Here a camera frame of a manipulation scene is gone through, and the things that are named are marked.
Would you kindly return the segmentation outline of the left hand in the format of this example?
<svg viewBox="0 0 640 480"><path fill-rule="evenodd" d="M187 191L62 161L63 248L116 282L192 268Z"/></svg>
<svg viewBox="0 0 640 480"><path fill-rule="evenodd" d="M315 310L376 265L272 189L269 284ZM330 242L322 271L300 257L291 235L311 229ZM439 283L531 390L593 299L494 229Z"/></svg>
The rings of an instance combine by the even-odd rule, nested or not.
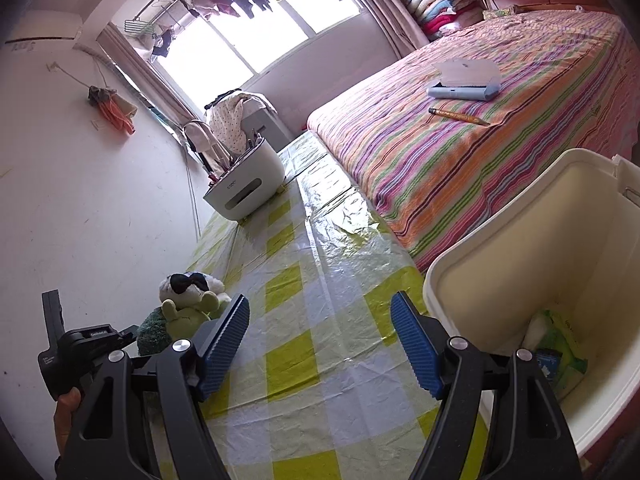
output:
<svg viewBox="0 0 640 480"><path fill-rule="evenodd" d="M74 414L81 402L80 391L73 387L68 393L61 394L56 401L53 425L58 454L63 455L66 442L73 428Z"/></svg>

